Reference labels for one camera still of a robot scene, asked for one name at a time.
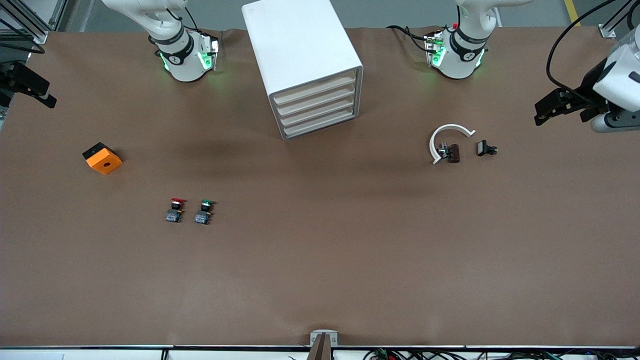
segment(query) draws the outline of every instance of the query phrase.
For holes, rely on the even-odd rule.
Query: white curved handle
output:
[[[436,149],[435,140],[436,135],[443,130],[458,130],[459,132],[466,135],[467,138],[476,133],[476,130],[469,131],[466,127],[457,124],[446,124],[437,128],[436,131],[433,132],[433,135],[431,135],[431,140],[429,140],[429,151],[431,151],[431,156],[433,156],[434,165],[436,165],[438,161],[442,159],[442,157],[438,153],[438,150]]]

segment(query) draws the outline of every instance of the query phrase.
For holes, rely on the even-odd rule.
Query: orange box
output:
[[[95,171],[106,175],[122,165],[122,160],[106,145],[99,142],[82,153],[86,163]]]

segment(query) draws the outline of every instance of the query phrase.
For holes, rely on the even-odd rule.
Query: metal bracket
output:
[[[336,347],[338,346],[338,332],[335,330],[327,330],[327,329],[322,329],[322,330],[314,330],[311,332],[311,335],[309,336],[310,338],[310,346],[313,346],[314,342],[316,341],[316,338],[318,336],[321,336],[322,334],[327,334],[329,336],[329,344],[330,347]]]
[[[603,24],[598,24],[598,29],[600,30],[600,35],[603,38],[616,38],[615,30],[607,30],[607,28],[605,28]]]

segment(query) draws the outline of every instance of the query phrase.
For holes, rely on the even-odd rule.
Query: yellow tape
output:
[[[566,6],[566,11],[569,13],[569,19],[571,19],[571,22],[576,21],[576,19],[578,19],[578,12],[575,11],[573,0],[564,0],[564,5]]]

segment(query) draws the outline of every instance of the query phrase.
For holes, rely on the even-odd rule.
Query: white box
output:
[[[362,63],[329,0],[242,7],[282,138],[358,116]]]

